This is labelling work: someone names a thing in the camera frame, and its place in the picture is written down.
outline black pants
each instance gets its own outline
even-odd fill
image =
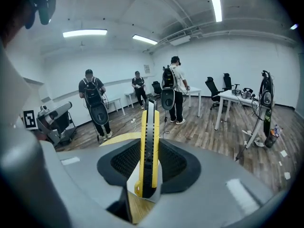
[[[98,133],[100,136],[104,136],[105,133],[103,131],[103,128],[101,127],[101,125],[97,124],[94,119],[92,118],[92,115],[91,115],[91,112],[89,111],[90,113],[90,116],[91,116],[91,119],[93,121],[93,124],[95,125],[95,128],[97,129]],[[109,121],[104,125],[104,128],[105,128],[105,131],[106,133],[110,133],[111,129],[110,129],[110,124],[109,124]]]
[[[147,99],[146,92],[144,91],[144,89],[143,88],[135,89],[135,94],[136,94],[136,97],[137,97],[137,100],[138,100],[139,104],[143,105],[141,96],[143,97],[143,100],[145,102],[146,102],[146,99]]]
[[[171,117],[171,121],[179,121],[181,122],[183,120],[182,118],[182,92],[175,92],[175,101],[174,101],[174,105],[172,107],[172,109],[169,111],[170,113],[170,117]]]

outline black t-shirt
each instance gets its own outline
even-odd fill
[[[94,83],[94,85],[96,85],[99,89],[101,89],[102,86],[104,86],[104,84],[100,81],[99,78],[96,78],[96,77],[93,77],[92,78],[92,82]],[[85,88],[86,88],[86,79],[82,79],[80,80],[79,82],[79,85],[78,85],[78,90],[80,93],[85,93]]]
[[[132,79],[132,84],[142,86],[144,84],[144,79],[142,77],[139,77],[139,78],[135,77]]]

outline white t-shirt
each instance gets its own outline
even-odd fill
[[[183,80],[185,80],[185,73],[183,72],[180,66],[171,65],[170,69],[175,75],[174,80],[176,80],[176,86],[173,89],[175,91],[185,93],[187,90],[185,88],[184,83],[182,82]]]

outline white ceiling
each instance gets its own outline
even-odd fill
[[[250,30],[296,39],[287,13],[276,0],[221,0],[221,5],[223,21],[216,23],[211,0],[57,0],[51,23],[42,26],[37,18],[28,32],[45,57],[95,47],[144,51],[151,45],[133,40],[134,34],[161,41],[192,27],[201,35]],[[86,28],[108,33],[62,36],[62,32]]]

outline trash bin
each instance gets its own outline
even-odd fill
[[[269,136],[265,140],[265,146],[267,148],[271,148],[274,145],[274,143],[276,142],[276,140],[278,139],[278,137],[279,137],[279,136],[273,135],[271,132],[272,131],[270,131]]]

